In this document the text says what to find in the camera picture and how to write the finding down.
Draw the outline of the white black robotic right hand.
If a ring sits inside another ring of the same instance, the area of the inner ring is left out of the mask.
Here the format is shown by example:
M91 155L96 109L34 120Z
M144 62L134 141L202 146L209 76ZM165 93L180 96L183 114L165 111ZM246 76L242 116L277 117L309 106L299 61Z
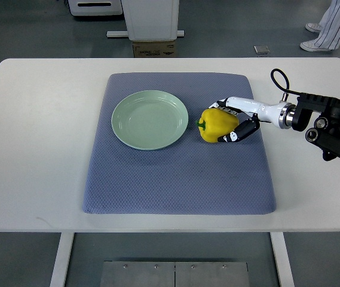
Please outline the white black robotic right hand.
M280 129L289 129L292 126L292 114L296 106L286 101L275 105L257 102L253 99L228 97L218 100L211 108L217 108L232 115L241 113L249 116L234 129L217 138L218 142L239 142L247 138L260 128L260 123L272 123Z

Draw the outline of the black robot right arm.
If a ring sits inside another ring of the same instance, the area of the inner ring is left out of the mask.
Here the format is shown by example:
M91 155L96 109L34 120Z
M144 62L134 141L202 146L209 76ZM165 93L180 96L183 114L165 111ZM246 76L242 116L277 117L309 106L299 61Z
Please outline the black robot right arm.
M307 142L319 147L323 160L340 158L340 99L303 92L297 95L297 105L288 110L285 124L305 132Z

